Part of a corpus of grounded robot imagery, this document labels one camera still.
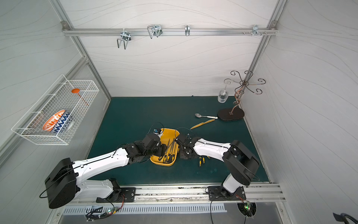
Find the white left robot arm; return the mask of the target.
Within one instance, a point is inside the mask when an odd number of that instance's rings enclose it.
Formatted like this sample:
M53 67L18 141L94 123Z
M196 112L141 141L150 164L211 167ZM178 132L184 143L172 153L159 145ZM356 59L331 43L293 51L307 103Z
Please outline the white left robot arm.
M72 161L62 159L45 179L50 209L60 208L74 199L95 197L99 202L119 202L123 192L116 179L93 181L91 178L119 167L140 163L152 155L161 156L167 145L160 135L149 133L141 141L125 144L104 155Z

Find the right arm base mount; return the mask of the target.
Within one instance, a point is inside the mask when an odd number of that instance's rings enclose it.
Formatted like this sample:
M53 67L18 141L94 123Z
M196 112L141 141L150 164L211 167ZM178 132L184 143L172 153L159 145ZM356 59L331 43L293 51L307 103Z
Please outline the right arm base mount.
M230 193L222 186L208 186L205 189L210 201L246 201L244 187L238 187L234 193Z

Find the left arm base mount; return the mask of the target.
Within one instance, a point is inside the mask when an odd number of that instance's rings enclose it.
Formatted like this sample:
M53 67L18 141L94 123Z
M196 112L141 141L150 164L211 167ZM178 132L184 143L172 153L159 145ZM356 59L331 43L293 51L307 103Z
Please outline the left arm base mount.
M134 187L126 187L121 188L115 178L110 178L109 181L113 185L113 192L106 198L100 198L98 197L96 199L97 203L119 203L119 202L125 202L125 203L133 203L135 194L136 194L136 188Z

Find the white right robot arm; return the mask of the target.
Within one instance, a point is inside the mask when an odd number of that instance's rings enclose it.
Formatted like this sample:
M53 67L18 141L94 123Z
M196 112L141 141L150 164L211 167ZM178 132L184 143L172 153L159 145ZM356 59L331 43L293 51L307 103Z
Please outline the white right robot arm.
M220 186L223 195L235 194L239 187L249 186L260 167L257 157L240 141L217 143L180 134L175 142L186 159L210 157L224 162L229 175Z

